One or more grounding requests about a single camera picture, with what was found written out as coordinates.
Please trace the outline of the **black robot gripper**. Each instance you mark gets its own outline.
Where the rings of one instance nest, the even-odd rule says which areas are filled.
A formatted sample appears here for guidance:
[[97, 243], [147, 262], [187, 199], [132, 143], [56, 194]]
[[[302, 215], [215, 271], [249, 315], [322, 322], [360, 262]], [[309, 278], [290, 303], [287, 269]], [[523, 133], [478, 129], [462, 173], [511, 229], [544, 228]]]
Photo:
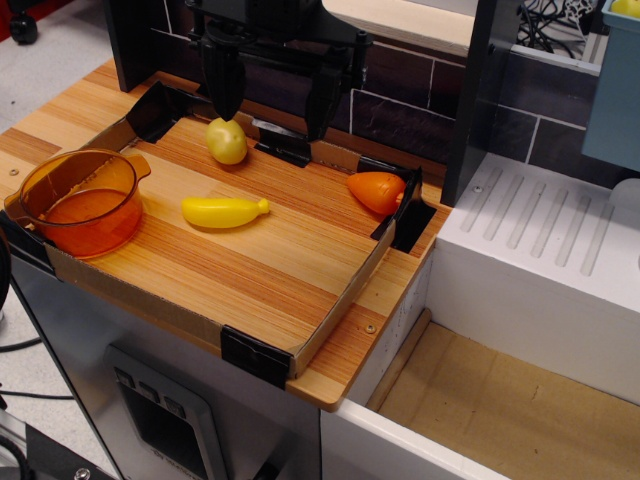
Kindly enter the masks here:
[[322, 140], [341, 85], [362, 85], [372, 37], [332, 15], [320, 1], [187, 1], [218, 116], [232, 120], [244, 100], [246, 60], [312, 78], [305, 104], [309, 142]]

